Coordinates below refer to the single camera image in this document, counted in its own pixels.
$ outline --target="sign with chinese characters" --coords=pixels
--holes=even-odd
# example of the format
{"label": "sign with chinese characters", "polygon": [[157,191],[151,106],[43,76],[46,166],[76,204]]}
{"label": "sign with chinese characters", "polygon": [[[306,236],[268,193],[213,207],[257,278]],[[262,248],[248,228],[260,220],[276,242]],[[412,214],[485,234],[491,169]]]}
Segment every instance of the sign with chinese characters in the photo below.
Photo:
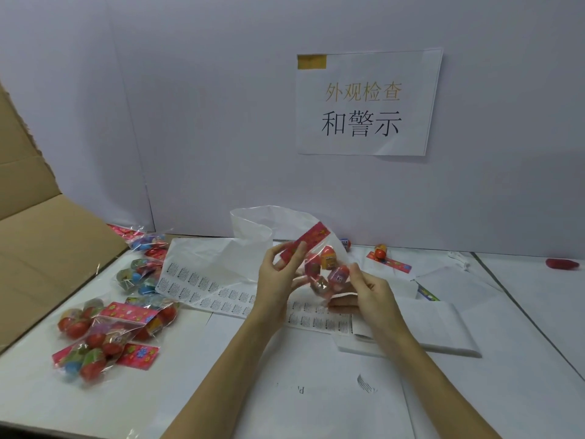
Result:
{"label": "sign with chinese characters", "polygon": [[300,154],[425,155],[443,50],[299,55]]}

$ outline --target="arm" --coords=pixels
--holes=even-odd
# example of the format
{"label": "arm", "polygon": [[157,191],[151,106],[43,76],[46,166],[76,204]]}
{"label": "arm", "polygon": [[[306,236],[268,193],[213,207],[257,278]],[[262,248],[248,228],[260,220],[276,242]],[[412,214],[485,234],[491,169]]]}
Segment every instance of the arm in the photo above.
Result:
{"label": "arm", "polygon": [[422,406],[443,439],[501,439],[449,382],[406,326],[388,282],[350,266],[356,295],[334,298],[329,310],[360,312],[374,338],[413,385]]}
{"label": "arm", "polygon": [[266,252],[252,311],[161,439],[232,436],[258,361],[284,323],[289,295],[308,282],[306,277],[295,278],[307,250],[304,242],[288,265],[273,265],[276,254],[286,246],[283,243]]}

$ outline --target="cardboard flap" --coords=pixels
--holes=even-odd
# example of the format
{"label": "cardboard flap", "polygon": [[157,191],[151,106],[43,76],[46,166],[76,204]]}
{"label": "cardboard flap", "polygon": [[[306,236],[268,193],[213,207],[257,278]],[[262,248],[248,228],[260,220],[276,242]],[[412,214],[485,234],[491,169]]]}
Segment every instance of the cardboard flap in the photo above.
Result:
{"label": "cardboard flap", "polygon": [[51,169],[0,85],[0,219],[59,193]]}
{"label": "cardboard flap", "polygon": [[126,249],[62,194],[0,221],[0,351]]}

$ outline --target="white wall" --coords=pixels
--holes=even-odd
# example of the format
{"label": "white wall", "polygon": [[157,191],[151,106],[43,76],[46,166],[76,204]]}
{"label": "white wall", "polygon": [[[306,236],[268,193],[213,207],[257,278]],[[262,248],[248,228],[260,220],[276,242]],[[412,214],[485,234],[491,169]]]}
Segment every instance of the white wall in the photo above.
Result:
{"label": "white wall", "polygon": [[152,229],[105,0],[0,0],[0,80],[63,193]]}
{"label": "white wall", "polygon": [[[585,256],[585,0],[108,0],[157,228],[310,212],[356,243]],[[444,58],[425,157],[296,154],[297,53]]]}

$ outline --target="yellow tape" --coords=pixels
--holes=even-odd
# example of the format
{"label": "yellow tape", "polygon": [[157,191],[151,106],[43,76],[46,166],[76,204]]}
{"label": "yellow tape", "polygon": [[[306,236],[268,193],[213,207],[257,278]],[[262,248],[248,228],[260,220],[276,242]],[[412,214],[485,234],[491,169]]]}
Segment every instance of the yellow tape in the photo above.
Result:
{"label": "yellow tape", "polygon": [[326,69],[327,55],[326,54],[297,55],[296,63],[297,69]]}

